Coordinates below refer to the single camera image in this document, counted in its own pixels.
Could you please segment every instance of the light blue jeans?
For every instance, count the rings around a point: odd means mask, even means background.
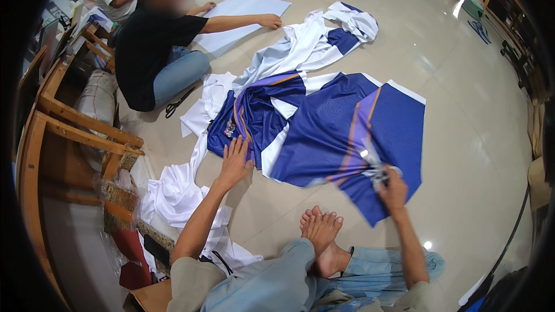
[[[445,262],[437,253],[424,251],[433,281],[443,272]],[[351,310],[356,310],[376,298],[381,305],[391,305],[406,293],[400,252],[360,247],[351,247],[350,252],[351,260],[342,277],[317,278],[306,274],[315,257],[312,243],[295,239],[278,258],[243,267],[212,288],[201,312],[309,311],[314,302],[336,289],[362,298],[351,305]]]
[[[155,108],[162,106],[200,79],[210,67],[208,57],[200,51],[181,46],[171,48],[168,64],[154,79]]]

